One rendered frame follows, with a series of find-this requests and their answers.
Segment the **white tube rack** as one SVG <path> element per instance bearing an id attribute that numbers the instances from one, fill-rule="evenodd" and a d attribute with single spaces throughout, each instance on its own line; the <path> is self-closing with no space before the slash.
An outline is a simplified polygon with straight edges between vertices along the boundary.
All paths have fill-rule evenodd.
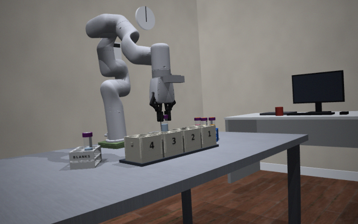
<path id="1" fill-rule="evenodd" d="M 93 150 L 85 151 L 77 147 L 69 152 L 70 169 L 96 168 L 102 161 L 101 146 L 93 146 Z"/>

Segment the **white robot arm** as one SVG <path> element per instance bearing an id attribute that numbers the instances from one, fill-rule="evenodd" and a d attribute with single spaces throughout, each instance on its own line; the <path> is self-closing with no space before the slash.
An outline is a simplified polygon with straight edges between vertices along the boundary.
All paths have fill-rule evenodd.
<path id="1" fill-rule="evenodd" d="M 113 47 L 117 36 L 122 41 L 122 53 L 131 63 L 151 65 L 152 62 L 152 77 L 163 77 L 163 83 L 184 83 L 185 77 L 171 74 L 167 44 L 156 43 L 151 47 L 136 45 L 139 32 L 122 15 L 101 14 L 93 18 L 86 24 L 86 33 L 90 38 L 101 38 L 97 46 L 101 74 L 115 77 L 104 81 L 100 87 L 108 130 L 104 136 L 107 137 L 107 143 L 122 142 L 127 134 L 120 97 L 130 93 L 131 84 L 126 63 L 115 59 Z"/>

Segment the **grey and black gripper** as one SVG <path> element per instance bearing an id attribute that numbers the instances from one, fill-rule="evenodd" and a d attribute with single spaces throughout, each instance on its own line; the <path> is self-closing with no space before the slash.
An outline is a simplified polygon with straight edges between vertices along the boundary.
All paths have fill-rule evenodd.
<path id="1" fill-rule="evenodd" d="M 150 106 L 157 112 L 157 122 L 164 121 L 162 103 L 165 105 L 164 115 L 168 115 L 168 121 L 171 121 L 171 110 L 176 104 L 173 83 L 163 83 L 163 77 L 153 77 L 150 81 Z"/>

